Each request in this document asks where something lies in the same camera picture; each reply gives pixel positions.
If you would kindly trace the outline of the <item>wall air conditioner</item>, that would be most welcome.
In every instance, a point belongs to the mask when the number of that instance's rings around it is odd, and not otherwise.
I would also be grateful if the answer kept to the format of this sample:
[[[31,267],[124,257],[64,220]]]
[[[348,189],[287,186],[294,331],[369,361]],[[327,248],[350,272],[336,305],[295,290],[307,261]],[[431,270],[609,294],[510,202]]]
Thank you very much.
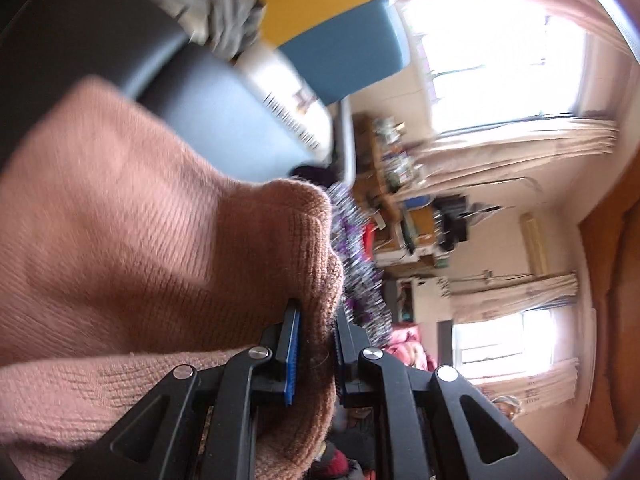
[[[525,245],[529,272],[535,276],[544,276],[549,273],[549,263],[544,233],[538,220],[526,212],[520,217],[521,234]]]

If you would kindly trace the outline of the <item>pink patterned curtain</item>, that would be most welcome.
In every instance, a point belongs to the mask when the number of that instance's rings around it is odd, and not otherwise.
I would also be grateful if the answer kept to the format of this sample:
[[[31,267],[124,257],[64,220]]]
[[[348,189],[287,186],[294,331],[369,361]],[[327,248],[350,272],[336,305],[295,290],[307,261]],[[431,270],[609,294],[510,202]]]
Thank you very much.
[[[638,0],[533,0],[627,56],[639,53],[639,29],[624,5]],[[605,119],[546,119],[535,127],[499,126],[486,139],[465,133],[427,144],[416,156],[424,171],[401,196],[470,188],[557,160],[611,153],[617,129]]]

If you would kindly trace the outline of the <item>grey yellow blue sofa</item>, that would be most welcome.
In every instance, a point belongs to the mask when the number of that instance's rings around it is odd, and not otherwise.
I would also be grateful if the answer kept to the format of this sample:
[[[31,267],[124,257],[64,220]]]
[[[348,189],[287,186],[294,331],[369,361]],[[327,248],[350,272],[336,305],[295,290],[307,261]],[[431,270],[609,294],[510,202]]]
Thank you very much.
[[[355,141],[349,98],[407,66],[408,39],[398,11],[390,0],[262,3],[265,14],[257,41],[292,62],[333,119],[328,158],[315,159],[235,68],[245,50],[224,61],[188,36],[188,44],[143,93],[143,104],[231,177],[264,182],[311,165],[352,180]]]

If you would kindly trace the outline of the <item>white printed cushion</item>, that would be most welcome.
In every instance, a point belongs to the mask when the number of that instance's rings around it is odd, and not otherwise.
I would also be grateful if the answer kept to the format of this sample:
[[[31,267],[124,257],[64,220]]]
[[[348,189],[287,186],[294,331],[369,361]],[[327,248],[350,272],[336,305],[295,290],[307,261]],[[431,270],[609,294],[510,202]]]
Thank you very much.
[[[316,92],[292,62],[262,41],[246,49],[235,68],[253,85],[271,113],[292,130],[314,158],[329,157],[333,145],[333,119]]]

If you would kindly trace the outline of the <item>pink knit sweater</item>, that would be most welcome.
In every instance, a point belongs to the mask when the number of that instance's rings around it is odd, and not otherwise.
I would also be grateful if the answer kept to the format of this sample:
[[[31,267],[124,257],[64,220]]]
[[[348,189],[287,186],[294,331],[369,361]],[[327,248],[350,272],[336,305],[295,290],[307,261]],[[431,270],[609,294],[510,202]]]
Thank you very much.
[[[1,174],[1,446],[55,479],[174,366],[224,364],[302,307],[293,405],[256,474],[298,479],[329,430],[343,289],[314,185],[230,179],[108,82],[79,81]]]

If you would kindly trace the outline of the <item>black monitor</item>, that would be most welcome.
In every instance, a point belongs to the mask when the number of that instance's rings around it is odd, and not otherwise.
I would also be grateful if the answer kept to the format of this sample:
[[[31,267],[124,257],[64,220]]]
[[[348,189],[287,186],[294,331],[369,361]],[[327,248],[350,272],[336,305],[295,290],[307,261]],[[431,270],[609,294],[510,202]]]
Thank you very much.
[[[442,235],[439,247],[444,252],[452,252],[457,244],[469,239],[469,227],[466,221],[468,199],[465,195],[439,196],[434,199],[434,207],[440,214]]]

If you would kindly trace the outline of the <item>elderly person in background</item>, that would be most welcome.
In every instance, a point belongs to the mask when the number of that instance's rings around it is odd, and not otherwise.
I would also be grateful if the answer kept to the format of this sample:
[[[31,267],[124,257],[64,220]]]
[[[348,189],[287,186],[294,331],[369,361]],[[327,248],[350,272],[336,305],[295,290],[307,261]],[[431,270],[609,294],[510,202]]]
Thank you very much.
[[[523,413],[523,405],[516,396],[494,396],[491,403],[504,415],[510,422],[513,422]]]

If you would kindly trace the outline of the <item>pink bedding pile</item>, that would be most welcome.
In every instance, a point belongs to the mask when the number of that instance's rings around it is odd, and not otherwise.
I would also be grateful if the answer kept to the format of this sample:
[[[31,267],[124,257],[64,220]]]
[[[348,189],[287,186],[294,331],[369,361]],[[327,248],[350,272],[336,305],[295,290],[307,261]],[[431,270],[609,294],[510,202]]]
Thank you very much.
[[[384,350],[405,366],[434,372],[435,359],[423,347],[420,328],[416,324],[395,324]]]

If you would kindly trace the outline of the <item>wooden cluttered desk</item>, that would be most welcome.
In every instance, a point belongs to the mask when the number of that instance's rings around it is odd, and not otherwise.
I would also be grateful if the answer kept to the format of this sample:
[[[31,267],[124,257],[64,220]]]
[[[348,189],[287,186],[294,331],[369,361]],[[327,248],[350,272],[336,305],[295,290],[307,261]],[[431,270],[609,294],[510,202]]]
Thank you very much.
[[[354,133],[357,174],[352,195],[368,222],[366,244],[374,262],[398,273],[435,269],[440,256],[435,209],[425,205],[410,210],[393,190],[373,116],[356,114]]]

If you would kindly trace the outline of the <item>leopard print garment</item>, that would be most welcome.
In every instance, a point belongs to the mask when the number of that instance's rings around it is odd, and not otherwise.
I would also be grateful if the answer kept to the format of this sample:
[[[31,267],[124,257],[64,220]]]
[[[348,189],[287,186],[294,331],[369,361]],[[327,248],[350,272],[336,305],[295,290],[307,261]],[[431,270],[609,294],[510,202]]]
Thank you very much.
[[[291,176],[317,185],[329,197],[331,246],[344,273],[341,306],[349,322],[366,331],[371,344],[385,347],[392,334],[392,312],[382,296],[382,274],[366,254],[363,241],[366,218],[352,197],[352,189],[329,168],[298,166]]]

